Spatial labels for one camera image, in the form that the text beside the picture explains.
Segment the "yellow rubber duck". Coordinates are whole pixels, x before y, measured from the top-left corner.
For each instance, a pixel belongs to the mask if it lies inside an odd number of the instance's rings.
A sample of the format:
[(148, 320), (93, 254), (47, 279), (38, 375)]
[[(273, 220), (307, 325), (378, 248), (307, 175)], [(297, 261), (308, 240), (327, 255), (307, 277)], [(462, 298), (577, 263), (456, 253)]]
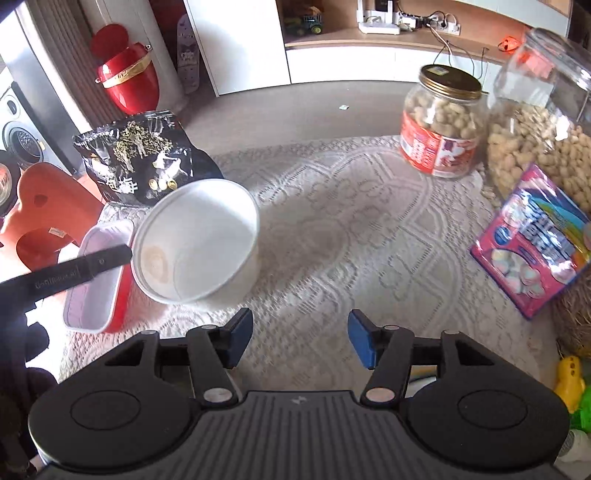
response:
[(574, 414), (585, 392), (581, 361), (574, 355), (562, 358), (557, 365), (554, 392), (561, 398), (570, 414)]

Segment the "small peanut jar gold lid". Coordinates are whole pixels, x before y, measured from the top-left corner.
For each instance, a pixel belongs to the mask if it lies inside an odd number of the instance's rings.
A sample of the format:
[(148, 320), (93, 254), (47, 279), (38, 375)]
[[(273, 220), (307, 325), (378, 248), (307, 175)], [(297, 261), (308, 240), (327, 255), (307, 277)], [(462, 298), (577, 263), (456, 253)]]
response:
[(422, 173), (447, 179), (472, 168), (485, 130), (482, 85), (451, 66), (428, 64), (405, 99), (400, 145)]

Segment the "white speaker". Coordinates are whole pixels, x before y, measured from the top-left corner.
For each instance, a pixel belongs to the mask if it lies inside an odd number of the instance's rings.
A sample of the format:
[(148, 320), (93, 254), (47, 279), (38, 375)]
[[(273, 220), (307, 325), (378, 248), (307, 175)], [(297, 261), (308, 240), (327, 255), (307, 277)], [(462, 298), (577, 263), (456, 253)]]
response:
[(16, 88), (17, 83), (12, 82), (1, 96), (1, 146), (27, 169), (46, 160), (45, 145)]

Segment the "white wood tv cabinet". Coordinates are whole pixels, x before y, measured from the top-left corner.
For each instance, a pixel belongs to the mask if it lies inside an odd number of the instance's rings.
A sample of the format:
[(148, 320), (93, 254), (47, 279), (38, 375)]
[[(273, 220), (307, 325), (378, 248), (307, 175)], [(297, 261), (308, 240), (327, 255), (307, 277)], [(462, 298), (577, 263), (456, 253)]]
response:
[(297, 1), (188, 1), (189, 21), (217, 95), (332, 81), (414, 82), (425, 64), (444, 63), (477, 77), (485, 90), (508, 56), (499, 48), (534, 27), (567, 35), (570, 1), (399, 1), (394, 8), (443, 13), (459, 35), (427, 28), (398, 35), (362, 32), (371, 1), (322, 1), (324, 30), (297, 37), (283, 24)]

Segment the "red white plastic tray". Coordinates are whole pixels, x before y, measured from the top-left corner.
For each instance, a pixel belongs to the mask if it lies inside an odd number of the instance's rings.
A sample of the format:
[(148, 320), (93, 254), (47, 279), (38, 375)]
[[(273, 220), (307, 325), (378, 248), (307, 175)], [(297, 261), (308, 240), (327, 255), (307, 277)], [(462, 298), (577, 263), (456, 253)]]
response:
[[(79, 255), (120, 244), (130, 246), (133, 231), (134, 225), (127, 219), (97, 224), (86, 233)], [(131, 286), (131, 268), (125, 265), (69, 290), (64, 305), (64, 324), (86, 334), (119, 332), (123, 327)]]

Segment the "large glass peanut jar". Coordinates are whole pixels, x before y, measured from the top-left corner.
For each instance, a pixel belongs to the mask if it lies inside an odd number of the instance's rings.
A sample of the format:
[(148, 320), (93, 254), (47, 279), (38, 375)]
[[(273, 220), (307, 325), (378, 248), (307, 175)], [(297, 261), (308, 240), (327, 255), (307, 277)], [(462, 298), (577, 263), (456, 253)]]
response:
[(531, 165), (590, 212), (590, 52), (546, 29), (526, 34), (488, 99), (488, 177), (507, 197)]

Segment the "green toy tractor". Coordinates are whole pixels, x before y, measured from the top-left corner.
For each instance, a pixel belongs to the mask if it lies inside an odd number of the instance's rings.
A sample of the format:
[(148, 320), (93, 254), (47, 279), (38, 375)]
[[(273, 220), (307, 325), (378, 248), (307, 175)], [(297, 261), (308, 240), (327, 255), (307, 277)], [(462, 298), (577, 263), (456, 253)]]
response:
[(290, 36), (320, 35), (324, 30), (324, 12), (317, 6), (290, 10), (283, 18), (283, 28)]

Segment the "green candy dispenser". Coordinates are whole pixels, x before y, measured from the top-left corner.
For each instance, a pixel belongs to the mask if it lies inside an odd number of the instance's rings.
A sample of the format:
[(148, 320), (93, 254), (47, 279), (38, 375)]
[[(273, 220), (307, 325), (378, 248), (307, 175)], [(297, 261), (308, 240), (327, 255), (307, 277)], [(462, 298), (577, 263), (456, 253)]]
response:
[(591, 434), (591, 386), (586, 387), (578, 409), (571, 415), (570, 428)]

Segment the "pink marshmallow bag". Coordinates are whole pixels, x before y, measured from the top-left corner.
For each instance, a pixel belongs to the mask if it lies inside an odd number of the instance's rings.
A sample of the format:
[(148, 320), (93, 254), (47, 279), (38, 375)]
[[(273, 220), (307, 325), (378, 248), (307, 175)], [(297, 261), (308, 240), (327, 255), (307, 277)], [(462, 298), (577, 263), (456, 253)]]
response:
[(590, 218), (533, 164), (470, 253), (531, 319), (590, 264)]

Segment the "orange pumpkin toy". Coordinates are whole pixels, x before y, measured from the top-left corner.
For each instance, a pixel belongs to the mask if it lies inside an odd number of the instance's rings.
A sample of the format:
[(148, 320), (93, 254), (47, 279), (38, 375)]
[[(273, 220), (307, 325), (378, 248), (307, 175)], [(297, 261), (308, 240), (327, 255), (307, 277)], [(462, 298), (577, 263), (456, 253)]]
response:
[(497, 45), (497, 49), (504, 53), (513, 53), (522, 45), (522, 41), (514, 36), (504, 37)]

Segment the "white power strip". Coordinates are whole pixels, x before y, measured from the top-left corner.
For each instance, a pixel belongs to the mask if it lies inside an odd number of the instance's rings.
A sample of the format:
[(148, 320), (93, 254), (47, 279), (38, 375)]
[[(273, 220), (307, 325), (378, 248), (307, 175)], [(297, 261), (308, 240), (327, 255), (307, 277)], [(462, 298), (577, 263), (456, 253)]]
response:
[(462, 26), (451, 13), (435, 12), (428, 17), (427, 25), (438, 33), (460, 36)]

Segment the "red trash bin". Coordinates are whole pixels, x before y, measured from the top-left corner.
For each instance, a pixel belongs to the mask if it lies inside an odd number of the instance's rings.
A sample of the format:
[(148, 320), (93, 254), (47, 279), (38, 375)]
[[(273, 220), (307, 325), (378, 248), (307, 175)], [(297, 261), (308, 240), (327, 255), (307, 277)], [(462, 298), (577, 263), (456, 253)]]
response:
[(159, 83), (150, 45), (132, 43), (124, 26), (111, 23), (92, 37), (90, 50), (101, 62), (95, 82), (123, 113), (137, 115), (156, 109)]

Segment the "tall white bowl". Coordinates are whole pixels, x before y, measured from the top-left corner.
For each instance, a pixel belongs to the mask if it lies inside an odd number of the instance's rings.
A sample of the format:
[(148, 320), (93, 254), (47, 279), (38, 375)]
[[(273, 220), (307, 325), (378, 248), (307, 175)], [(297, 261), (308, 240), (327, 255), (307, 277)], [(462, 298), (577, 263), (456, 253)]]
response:
[(187, 184), (146, 215), (132, 245), (135, 283), (161, 304), (230, 308), (259, 275), (259, 206), (225, 179)]

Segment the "round black fan heater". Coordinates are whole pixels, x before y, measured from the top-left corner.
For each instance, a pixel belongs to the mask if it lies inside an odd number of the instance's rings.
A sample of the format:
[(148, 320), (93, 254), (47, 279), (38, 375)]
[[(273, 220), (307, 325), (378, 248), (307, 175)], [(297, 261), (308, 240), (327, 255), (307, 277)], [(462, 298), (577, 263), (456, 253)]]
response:
[(21, 169), (16, 158), (5, 150), (0, 151), (0, 216), (5, 217), (18, 200), (17, 187)]

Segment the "white wifi router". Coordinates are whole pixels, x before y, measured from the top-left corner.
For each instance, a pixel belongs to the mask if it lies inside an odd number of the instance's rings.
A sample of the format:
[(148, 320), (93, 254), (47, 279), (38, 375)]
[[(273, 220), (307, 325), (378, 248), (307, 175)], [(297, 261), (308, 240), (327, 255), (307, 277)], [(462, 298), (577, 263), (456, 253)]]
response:
[(365, 1), (356, 2), (356, 22), (363, 34), (400, 35), (397, 24), (396, 2)]

